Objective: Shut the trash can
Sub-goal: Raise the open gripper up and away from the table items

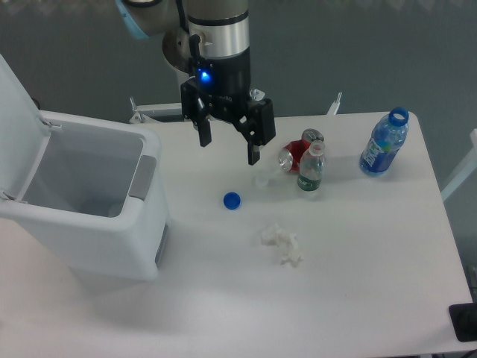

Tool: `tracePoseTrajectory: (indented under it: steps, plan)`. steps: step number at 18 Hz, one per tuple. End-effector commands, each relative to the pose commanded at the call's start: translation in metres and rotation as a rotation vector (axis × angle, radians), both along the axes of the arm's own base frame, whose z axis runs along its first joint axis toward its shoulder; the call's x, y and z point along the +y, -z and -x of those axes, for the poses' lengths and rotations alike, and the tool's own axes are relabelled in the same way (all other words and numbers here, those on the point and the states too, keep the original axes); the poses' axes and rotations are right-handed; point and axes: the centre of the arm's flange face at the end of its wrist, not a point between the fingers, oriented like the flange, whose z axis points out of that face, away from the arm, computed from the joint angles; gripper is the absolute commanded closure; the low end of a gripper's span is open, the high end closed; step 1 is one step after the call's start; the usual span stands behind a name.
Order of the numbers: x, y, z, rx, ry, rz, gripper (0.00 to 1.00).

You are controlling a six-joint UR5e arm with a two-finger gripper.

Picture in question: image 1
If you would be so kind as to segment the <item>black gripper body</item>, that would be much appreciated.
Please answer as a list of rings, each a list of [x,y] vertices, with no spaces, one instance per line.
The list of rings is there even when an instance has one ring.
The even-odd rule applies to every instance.
[[[207,57],[199,48],[191,53],[191,77],[195,82],[208,116],[232,124],[233,106],[254,99],[251,89],[250,50],[229,57]]]

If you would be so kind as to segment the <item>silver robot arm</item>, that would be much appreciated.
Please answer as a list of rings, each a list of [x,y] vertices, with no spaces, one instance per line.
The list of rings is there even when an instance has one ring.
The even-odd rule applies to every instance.
[[[244,137],[254,165],[276,129],[272,101],[251,86],[248,1],[117,1],[116,7],[133,37],[163,36],[182,116],[200,145],[212,141],[211,119],[221,120]]]

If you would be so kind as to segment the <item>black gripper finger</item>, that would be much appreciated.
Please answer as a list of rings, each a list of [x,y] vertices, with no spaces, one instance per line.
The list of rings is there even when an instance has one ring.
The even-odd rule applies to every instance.
[[[242,102],[233,106],[232,118],[234,128],[247,142],[247,161],[253,166],[260,159],[260,148],[276,136],[273,102],[269,98]]]
[[[200,146],[208,146],[212,141],[207,118],[209,111],[200,97],[195,82],[185,82],[181,85],[181,106],[184,119],[190,120],[197,128]]]

